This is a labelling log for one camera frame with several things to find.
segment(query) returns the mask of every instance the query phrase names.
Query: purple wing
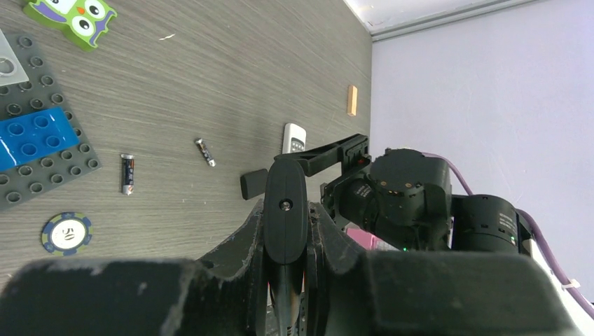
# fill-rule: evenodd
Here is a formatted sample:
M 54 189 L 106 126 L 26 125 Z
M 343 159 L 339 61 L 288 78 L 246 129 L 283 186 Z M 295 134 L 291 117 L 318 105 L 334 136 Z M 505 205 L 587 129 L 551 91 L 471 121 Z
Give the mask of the purple wing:
M 56 22 L 66 22 L 66 18 L 60 14 L 54 12 L 52 8 L 49 8 L 45 2 L 40 2 L 39 5 L 33 5 L 36 11 L 40 12 L 46 18 L 54 20 Z
M 97 37 L 99 37 L 99 34 L 101 34 L 102 32 L 104 32 L 106 30 L 107 22 L 115 14 L 116 14 L 115 12 L 110 10 L 109 12 L 107 12 L 107 15 L 105 15 L 103 20 L 97 21 L 97 23 L 95 23 L 95 33 L 93 34 L 93 36 L 91 36 L 91 39 L 89 40 L 90 45 L 92 45 L 93 47 L 97 46 L 97 44 L 95 43 L 95 41 L 97 40 Z

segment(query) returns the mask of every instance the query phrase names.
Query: wooden block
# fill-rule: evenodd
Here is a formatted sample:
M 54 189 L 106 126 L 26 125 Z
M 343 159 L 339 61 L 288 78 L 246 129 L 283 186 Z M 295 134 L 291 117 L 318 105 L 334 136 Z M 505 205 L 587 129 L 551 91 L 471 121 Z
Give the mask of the wooden block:
M 347 102 L 347 114 L 349 116 L 357 115 L 357 87 L 349 85 L 349 100 Z

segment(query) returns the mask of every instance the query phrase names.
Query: gray wood surface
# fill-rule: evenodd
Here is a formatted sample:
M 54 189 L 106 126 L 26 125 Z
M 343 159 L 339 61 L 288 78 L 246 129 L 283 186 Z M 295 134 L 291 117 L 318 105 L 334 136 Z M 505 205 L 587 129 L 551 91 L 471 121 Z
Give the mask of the gray wood surface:
M 63 211 L 95 226 L 79 257 L 198 258 L 245 220 L 256 200 L 241 198 L 239 177 L 270 167 L 285 123 L 308 131 L 308 148 L 369 132 L 371 38 L 342 0 L 107 2 L 119 16 L 92 53 L 30 20 L 20 0 L 0 4 L 0 29 L 41 43 L 104 165 L 0 213 L 0 286 L 52 257 L 40 232 Z M 346 114 L 349 84 L 357 117 Z M 120 153 L 136 155 L 129 197 L 119 193 Z M 338 175 L 309 178 L 310 199 Z

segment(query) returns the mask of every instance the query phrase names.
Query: remote control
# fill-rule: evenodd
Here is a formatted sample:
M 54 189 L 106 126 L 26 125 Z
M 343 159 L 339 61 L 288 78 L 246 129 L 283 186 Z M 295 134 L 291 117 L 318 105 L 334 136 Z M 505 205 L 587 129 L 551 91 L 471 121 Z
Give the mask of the remote control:
M 282 142 L 282 153 L 297 153 L 305 150 L 305 130 L 295 124 L 284 126 L 284 140 Z

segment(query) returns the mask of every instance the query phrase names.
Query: robotic arm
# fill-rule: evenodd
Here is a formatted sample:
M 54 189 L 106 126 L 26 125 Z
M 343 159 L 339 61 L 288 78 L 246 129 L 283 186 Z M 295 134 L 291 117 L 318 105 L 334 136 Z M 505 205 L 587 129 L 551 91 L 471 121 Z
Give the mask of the robotic arm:
M 308 202 L 305 177 L 337 162 Z M 349 221 L 402 251 L 365 251 Z M 276 157 L 264 200 L 199 260 L 26 266 L 0 297 L 0 334 L 266 335 L 270 291 L 281 335 L 578 335 L 525 257 L 529 229 L 504 199 L 452 195 L 444 160 L 388 149 L 372 163 L 357 134 Z

